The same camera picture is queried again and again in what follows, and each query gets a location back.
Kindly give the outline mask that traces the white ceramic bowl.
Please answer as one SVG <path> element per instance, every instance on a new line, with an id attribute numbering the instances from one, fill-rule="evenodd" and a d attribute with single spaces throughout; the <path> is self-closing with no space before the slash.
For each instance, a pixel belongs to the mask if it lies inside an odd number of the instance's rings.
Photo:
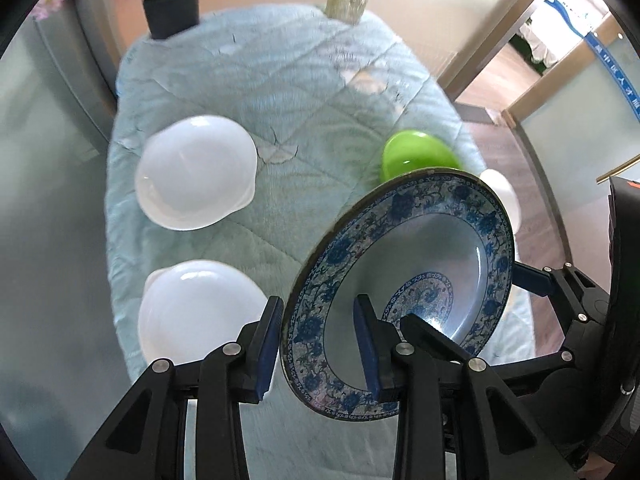
<path id="1" fill-rule="evenodd" d="M 486 169 L 480 174 L 480 180 L 485 182 L 500 198 L 508 214 L 513 234 L 516 234 L 522 224 L 520 201 L 510 181 L 495 169 Z"/>

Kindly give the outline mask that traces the blue white patterned plate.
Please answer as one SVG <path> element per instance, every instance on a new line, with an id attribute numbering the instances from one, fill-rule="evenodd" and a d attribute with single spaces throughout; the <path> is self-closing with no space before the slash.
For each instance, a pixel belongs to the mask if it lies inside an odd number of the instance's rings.
<path id="1" fill-rule="evenodd" d="M 326 233 L 288 296 L 281 358 L 292 393 L 345 422 L 395 415 L 364 380 L 356 297 L 394 327 L 413 313 L 477 356 L 508 303 L 514 258 L 506 208 L 480 178 L 435 168 L 379 185 Z"/>

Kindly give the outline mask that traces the green plastic bowl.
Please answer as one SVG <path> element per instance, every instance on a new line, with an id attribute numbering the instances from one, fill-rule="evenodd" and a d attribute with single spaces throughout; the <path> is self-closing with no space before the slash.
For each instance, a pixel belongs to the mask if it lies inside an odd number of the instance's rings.
<path id="1" fill-rule="evenodd" d="M 462 165 L 451 148 L 436 136 L 420 130 L 401 130 L 384 145 L 380 181 L 384 183 L 414 170 L 434 167 L 461 169 Z"/>

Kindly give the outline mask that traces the black flower pot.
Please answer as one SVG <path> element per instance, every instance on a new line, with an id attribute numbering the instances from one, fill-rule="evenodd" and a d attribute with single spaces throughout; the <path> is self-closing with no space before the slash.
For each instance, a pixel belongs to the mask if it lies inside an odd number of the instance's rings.
<path id="1" fill-rule="evenodd" d="M 151 38 L 165 40 L 200 24 L 200 0 L 143 0 Z"/>

